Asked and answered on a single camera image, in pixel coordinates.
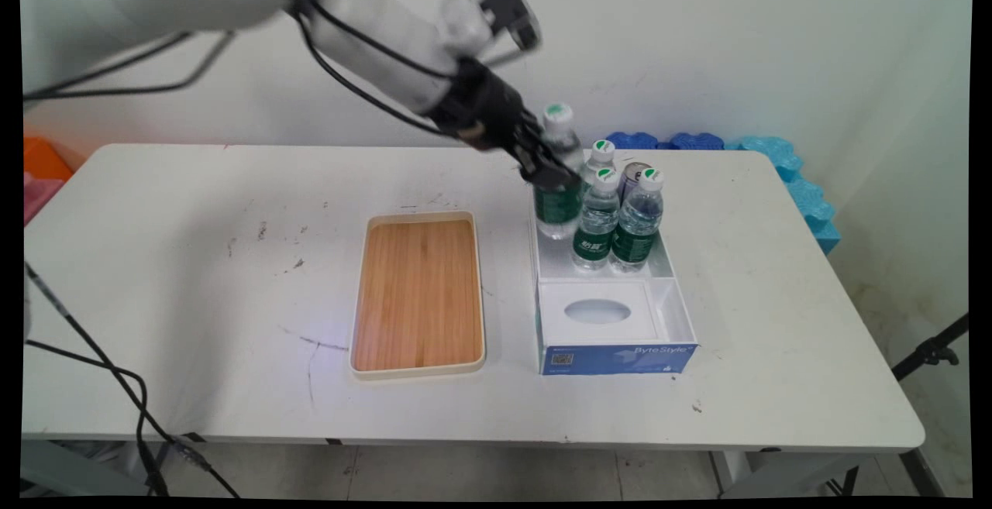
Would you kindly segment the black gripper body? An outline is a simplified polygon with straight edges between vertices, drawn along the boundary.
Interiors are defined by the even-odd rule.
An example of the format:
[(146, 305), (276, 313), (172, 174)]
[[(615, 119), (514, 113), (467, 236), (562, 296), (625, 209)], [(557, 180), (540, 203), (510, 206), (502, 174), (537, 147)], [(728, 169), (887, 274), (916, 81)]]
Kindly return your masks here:
[(525, 143), (524, 106), (516, 89), (475, 58), (460, 58), (442, 100), (428, 112), (437, 129), (478, 151), (516, 156)]

